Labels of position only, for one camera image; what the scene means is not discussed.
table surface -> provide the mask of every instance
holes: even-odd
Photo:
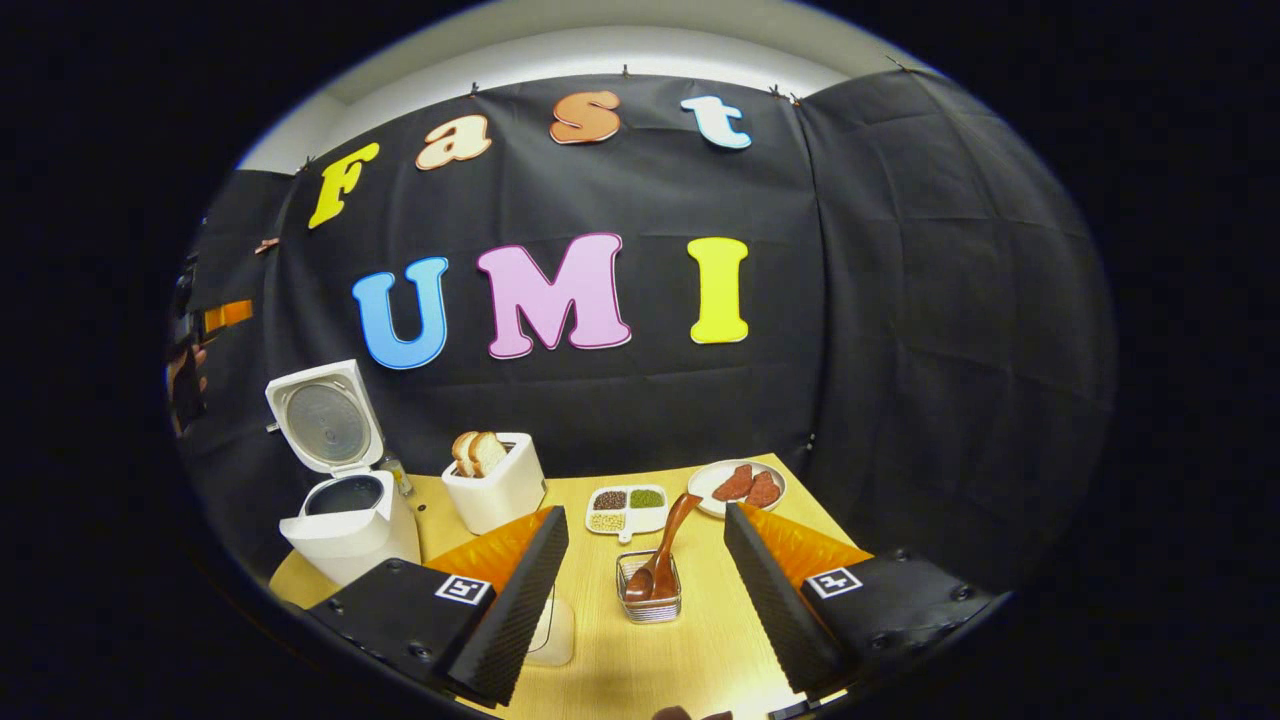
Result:
[[[818,501],[773,454],[750,457],[777,468],[787,482],[773,512],[854,544]],[[654,473],[547,480],[543,506],[563,505],[568,550],[556,579],[557,602],[573,610],[573,659],[558,667],[525,665],[509,706],[481,707],[497,717],[649,720],[680,705],[698,720],[726,710],[746,720],[795,705],[746,588],[724,547],[724,520],[690,512],[672,546],[680,569],[682,609],[669,623],[637,625],[618,602],[614,562],[623,552],[653,550],[662,532],[636,534],[627,544],[584,524],[591,492],[607,486],[658,484],[673,502],[687,489],[694,468]],[[434,559],[476,536],[462,524],[439,478],[408,475],[422,557]],[[311,607],[338,591],[293,551],[271,577],[283,600]]]

wooden spoon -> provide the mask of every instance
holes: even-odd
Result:
[[[701,497],[686,492],[671,505],[658,552],[654,552],[649,561],[627,580],[627,587],[622,592],[622,598],[626,602],[676,597],[676,578],[671,573],[671,543],[676,539],[676,529],[701,501]]]

person's hand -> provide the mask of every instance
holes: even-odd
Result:
[[[207,352],[205,352],[205,348],[200,347],[198,345],[192,345],[191,346],[191,354],[196,359],[196,368],[200,368],[201,365],[204,365],[205,364],[205,357],[209,355]],[[173,363],[169,363],[168,379],[169,379],[169,401],[170,402],[173,402],[173,379],[178,377],[178,372],[182,370],[182,366],[186,365],[186,364],[187,364],[187,354],[186,352],[183,352],[182,355],[179,355],[178,359],[174,360]],[[209,378],[200,378],[200,392],[205,392],[206,387],[209,387]],[[169,421],[173,424],[173,434],[175,434],[178,437],[182,437],[183,432],[182,432],[180,427],[178,425],[178,414],[177,413],[169,413]]]
[[[680,707],[677,705],[675,707],[663,707],[658,712],[654,712],[653,720],[694,720],[694,719],[689,716],[689,712],[684,707]],[[717,712],[716,715],[708,715],[707,717],[703,717],[703,720],[733,720],[733,712],[732,711]]]

bottle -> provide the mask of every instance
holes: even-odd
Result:
[[[385,470],[396,478],[396,487],[399,488],[402,496],[408,497],[413,495],[413,486],[410,484],[408,478],[404,475],[404,465],[401,464],[399,457],[394,452],[388,450],[378,462],[378,469]]]

utensil holder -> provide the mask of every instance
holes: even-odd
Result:
[[[640,602],[627,602],[626,589],[627,582],[631,580],[631,575],[635,575],[636,570],[644,566],[649,561],[649,557],[657,550],[640,550],[636,552],[623,552],[618,556],[617,561],[617,580],[618,580],[618,602],[622,603],[622,610],[626,611],[627,619],[632,623],[649,624],[649,623],[669,623],[680,615],[680,571],[676,569],[676,555],[671,555],[671,575],[676,580],[676,597],[664,597],[662,600],[643,600]]]

